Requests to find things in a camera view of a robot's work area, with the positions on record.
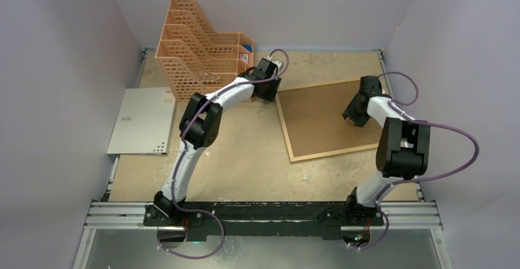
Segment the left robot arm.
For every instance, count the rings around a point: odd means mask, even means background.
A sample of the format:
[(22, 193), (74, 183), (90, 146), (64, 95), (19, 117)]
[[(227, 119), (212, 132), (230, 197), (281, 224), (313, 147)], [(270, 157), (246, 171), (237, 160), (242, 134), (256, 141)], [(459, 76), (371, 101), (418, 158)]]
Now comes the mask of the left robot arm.
[(208, 94), (194, 93), (180, 120), (180, 144), (169, 178), (154, 197), (159, 218), (167, 225), (178, 224), (183, 217), (183, 201), (189, 181), (202, 153), (211, 146), (220, 131), (223, 114), (252, 97), (272, 102), (281, 82), (279, 66), (262, 58), (257, 66), (239, 74), (230, 84)]

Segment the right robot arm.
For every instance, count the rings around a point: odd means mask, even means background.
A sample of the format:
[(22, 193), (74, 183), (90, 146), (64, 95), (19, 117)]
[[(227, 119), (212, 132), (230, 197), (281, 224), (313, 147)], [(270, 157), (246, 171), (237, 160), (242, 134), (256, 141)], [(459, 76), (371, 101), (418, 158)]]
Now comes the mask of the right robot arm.
[(376, 216), (379, 201), (396, 183), (425, 174), (431, 130), (426, 122), (407, 118), (384, 93), (376, 76), (361, 77), (358, 92), (342, 116), (357, 127), (364, 127), (370, 119), (382, 127), (375, 155), (377, 171), (353, 189), (344, 208), (346, 220), (359, 224)]

